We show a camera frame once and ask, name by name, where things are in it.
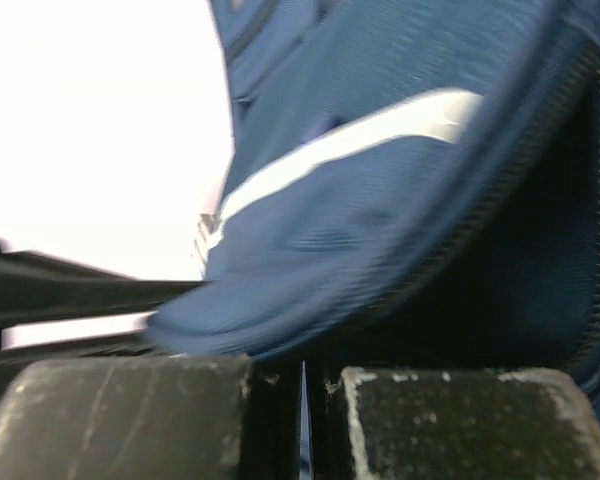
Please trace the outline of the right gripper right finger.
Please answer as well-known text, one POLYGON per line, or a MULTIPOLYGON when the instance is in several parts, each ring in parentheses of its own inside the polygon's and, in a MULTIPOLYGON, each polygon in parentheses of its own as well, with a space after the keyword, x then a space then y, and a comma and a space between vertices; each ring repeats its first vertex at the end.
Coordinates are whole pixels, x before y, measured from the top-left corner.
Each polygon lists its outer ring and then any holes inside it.
POLYGON ((600 479, 600 426, 549 369, 346 368, 342 479, 600 479))

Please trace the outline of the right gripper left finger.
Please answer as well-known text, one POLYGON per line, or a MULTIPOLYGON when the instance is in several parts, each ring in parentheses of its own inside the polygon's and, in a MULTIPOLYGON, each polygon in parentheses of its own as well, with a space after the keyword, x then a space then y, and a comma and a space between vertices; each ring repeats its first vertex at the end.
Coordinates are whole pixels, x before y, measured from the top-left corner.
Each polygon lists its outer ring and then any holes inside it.
POLYGON ((0 402, 0 479, 235 479, 245 358, 32 364, 0 402))

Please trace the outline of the navy blue backpack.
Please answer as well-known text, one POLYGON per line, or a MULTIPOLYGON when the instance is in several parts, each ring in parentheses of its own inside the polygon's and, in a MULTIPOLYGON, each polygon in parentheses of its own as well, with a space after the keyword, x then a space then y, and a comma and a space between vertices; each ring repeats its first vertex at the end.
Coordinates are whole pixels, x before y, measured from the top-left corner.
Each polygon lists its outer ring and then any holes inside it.
POLYGON ((206 284, 149 339, 600 391, 600 1, 345 1, 247 108, 206 284))

